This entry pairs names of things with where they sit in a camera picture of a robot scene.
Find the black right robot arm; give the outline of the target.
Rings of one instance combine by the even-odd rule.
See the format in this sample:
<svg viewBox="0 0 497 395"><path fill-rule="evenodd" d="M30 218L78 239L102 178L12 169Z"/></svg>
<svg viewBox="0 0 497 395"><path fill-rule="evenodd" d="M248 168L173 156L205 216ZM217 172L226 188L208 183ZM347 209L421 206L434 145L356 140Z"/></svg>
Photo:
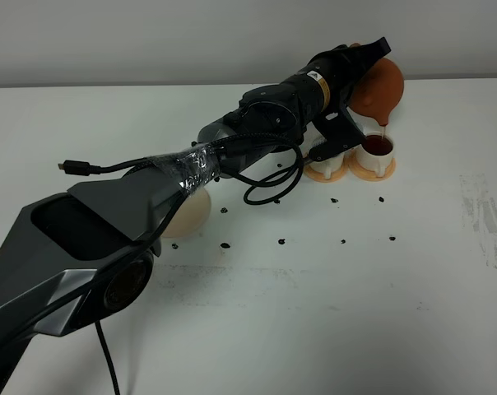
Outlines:
<svg viewBox="0 0 497 395"><path fill-rule="evenodd" d="M213 179L244 179L264 156L298 151L309 124L326 160L357 146L351 95L390 52L386 39L315 55L283 82L246 92L192 147L111 166L67 160L83 181L24 207L0 247L0 361L18 361L37 333L61 337L127 307L142 290L160 236Z"/></svg>

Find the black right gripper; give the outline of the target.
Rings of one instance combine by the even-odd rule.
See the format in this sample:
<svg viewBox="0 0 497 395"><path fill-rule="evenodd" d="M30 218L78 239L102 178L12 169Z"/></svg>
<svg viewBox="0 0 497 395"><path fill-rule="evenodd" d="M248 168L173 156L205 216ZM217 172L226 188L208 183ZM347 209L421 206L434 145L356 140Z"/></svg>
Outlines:
<svg viewBox="0 0 497 395"><path fill-rule="evenodd" d="M370 44L340 45L314 57L319 96L314 123L354 123L348 107L362 77L391 52L385 37Z"/></svg>

